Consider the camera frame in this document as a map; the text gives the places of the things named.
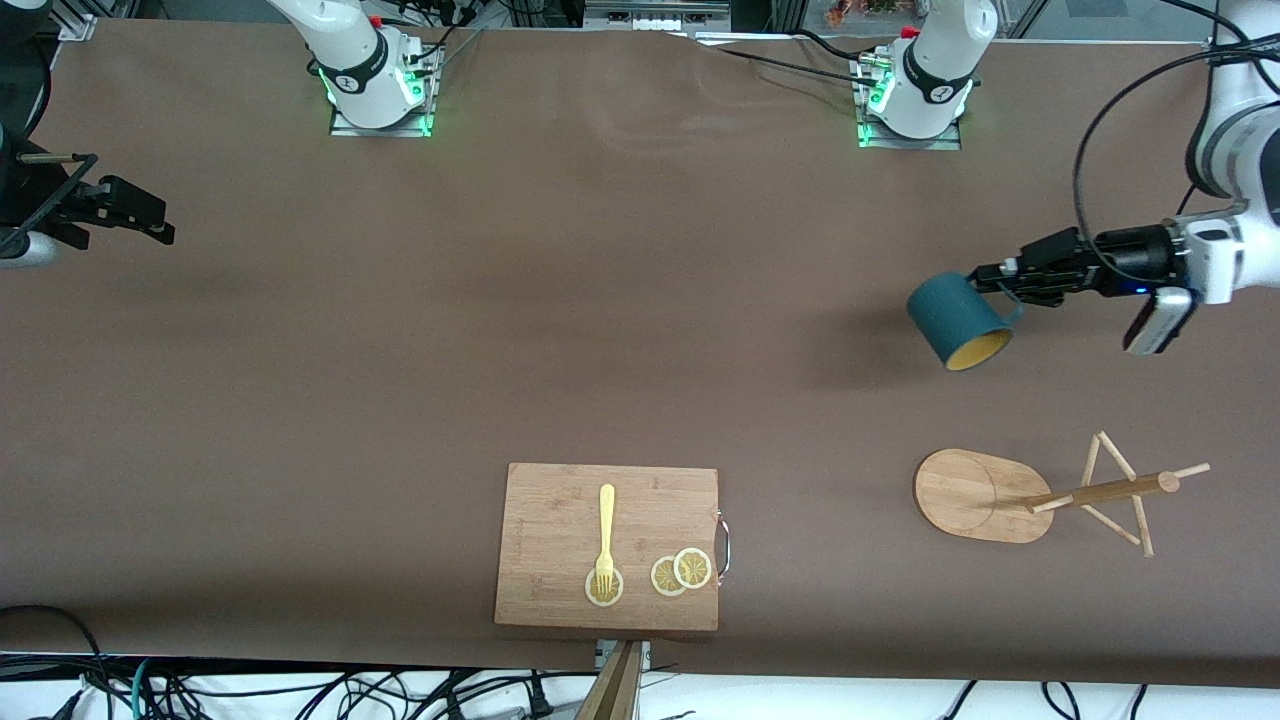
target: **mug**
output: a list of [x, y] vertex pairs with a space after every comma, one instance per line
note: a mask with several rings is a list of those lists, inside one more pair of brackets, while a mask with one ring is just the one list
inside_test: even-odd
[[906, 313], [948, 370], [995, 357], [1014, 338], [1020, 311], [1002, 318], [960, 273], [933, 275], [906, 300]]

